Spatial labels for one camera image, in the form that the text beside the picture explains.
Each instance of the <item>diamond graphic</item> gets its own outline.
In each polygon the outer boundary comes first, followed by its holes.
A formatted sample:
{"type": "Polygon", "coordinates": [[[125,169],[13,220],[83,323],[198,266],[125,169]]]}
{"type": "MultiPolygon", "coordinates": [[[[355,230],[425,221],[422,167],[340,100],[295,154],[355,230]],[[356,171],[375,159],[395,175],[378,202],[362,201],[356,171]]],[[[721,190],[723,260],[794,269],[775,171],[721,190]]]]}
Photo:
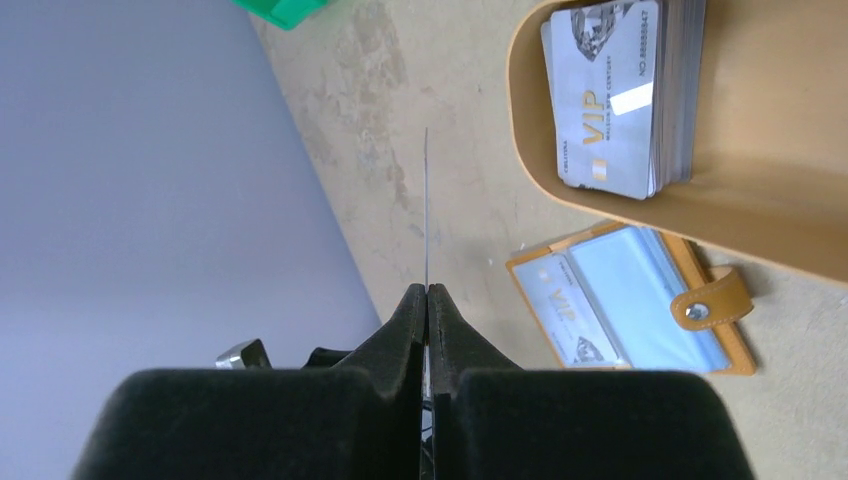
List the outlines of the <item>diamond graphic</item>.
{"type": "Polygon", "coordinates": [[[579,337],[577,341],[577,360],[583,362],[603,362],[601,351],[589,340],[579,337]]]}
{"type": "Polygon", "coordinates": [[[594,62],[606,45],[615,25],[633,4],[598,5],[571,11],[571,30],[577,40],[577,49],[590,62],[594,62]]]}

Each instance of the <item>gray wall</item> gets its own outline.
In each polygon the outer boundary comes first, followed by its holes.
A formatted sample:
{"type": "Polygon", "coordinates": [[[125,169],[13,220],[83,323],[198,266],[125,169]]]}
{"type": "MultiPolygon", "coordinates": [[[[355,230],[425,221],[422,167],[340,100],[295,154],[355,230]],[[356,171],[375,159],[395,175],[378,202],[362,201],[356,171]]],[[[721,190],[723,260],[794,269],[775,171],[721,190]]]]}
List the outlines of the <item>gray wall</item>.
{"type": "Polygon", "coordinates": [[[242,10],[0,3],[0,478],[67,476],[133,371],[377,328],[242,10]]]}

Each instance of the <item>wallet strap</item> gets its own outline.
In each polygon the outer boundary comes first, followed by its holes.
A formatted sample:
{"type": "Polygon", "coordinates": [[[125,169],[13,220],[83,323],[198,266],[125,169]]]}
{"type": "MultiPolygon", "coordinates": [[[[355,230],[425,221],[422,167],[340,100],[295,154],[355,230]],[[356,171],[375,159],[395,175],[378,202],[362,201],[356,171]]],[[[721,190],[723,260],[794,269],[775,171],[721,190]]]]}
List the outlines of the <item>wallet strap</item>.
{"type": "Polygon", "coordinates": [[[713,282],[678,295],[671,313],[686,330],[707,330],[744,317],[754,305],[739,272],[731,266],[710,269],[713,282]]]}

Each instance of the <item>concrete floor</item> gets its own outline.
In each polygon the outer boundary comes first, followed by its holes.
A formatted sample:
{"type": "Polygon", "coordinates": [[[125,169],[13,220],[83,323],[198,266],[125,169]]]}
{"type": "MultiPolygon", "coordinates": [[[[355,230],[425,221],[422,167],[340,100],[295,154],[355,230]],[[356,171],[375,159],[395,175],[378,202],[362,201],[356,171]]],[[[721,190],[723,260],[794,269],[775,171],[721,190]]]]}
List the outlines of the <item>concrete floor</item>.
{"type": "MultiPolygon", "coordinates": [[[[424,278],[423,140],[429,127],[431,282],[527,368],[555,365],[504,262],[599,219],[539,192],[516,159],[504,59],[533,0],[344,0],[293,32],[254,19],[369,293],[387,319],[424,278]]],[[[755,311],[754,377],[711,376],[761,478],[848,471],[843,351],[848,291],[741,266],[755,311]]]]}

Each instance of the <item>tan tray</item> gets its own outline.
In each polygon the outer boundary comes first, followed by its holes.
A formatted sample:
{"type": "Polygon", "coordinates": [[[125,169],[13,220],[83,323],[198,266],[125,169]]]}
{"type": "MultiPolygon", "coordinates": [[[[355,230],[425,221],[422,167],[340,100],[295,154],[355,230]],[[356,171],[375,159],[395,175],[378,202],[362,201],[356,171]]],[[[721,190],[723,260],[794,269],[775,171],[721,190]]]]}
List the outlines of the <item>tan tray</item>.
{"type": "Polygon", "coordinates": [[[557,177],[539,28],[579,4],[541,3],[507,56],[515,148],[538,187],[565,205],[848,284],[848,2],[709,1],[693,178],[645,201],[557,177]]]}

